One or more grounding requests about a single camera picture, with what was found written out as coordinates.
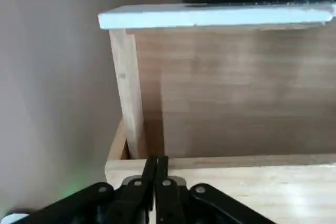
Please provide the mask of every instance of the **plywood panel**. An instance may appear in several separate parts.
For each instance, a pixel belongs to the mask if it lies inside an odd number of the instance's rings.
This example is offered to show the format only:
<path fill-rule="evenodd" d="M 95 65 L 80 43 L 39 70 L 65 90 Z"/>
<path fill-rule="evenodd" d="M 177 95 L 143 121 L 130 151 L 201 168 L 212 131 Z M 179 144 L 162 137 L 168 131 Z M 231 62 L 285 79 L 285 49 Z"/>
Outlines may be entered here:
<path fill-rule="evenodd" d="M 119 187 L 143 167 L 144 160 L 108 161 L 107 181 Z M 183 158 L 170 159 L 169 175 L 183 177 L 188 188 L 215 186 L 278 224 L 334 224 L 335 169 L 335 155 Z"/>
<path fill-rule="evenodd" d="M 139 70 L 134 35 L 124 29 L 110 31 L 115 75 L 130 154 L 146 157 Z"/>
<path fill-rule="evenodd" d="M 138 30 L 135 37 L 151 153 L 336 151 L 335 23 Z"/>

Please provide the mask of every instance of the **wall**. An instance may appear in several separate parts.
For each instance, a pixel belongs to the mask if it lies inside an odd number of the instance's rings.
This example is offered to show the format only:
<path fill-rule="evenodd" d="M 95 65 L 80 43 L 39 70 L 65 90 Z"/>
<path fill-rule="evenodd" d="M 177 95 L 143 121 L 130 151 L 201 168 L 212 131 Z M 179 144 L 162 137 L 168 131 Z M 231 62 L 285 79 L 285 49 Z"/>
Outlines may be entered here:
<path fill-rule="evenodd" d="M 97 14 L 180 0 L 0 0 L 0 216 L 99 180 L 121 117 Z"/>

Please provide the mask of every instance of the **light wood surface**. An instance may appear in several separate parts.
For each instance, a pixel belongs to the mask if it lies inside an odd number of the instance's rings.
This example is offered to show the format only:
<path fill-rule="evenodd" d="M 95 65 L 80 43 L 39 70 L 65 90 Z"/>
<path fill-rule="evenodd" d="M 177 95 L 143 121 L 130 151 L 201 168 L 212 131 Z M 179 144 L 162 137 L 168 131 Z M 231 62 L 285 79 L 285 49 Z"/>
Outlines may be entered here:
<path fill-rule="evenodd" d="M 143 166 L 144 160 L 108 161 L 107 181 L 119 187 Z M 183 177 L 188 188 L 211 184 L 278 224 L 336 220 L 335 155 L 171 159 L 169 174 Z"/>
<path fill-rule="evenodd" d="M 135 40 L 150 153 L 336 152 L 335 23 L 144 29 Z"/>
<path fill-rule="evenodd" d="M 129 150 L 126 140 L 126 129 L 122 120 L 113 139 L 108 160 L 129 159 Z"/>
<path fill-rule="evenodd" d="M 145 136 L 134 35 L 125 30 L 110 31 L 125 134 L 130 154 L 145 157 Z"/>

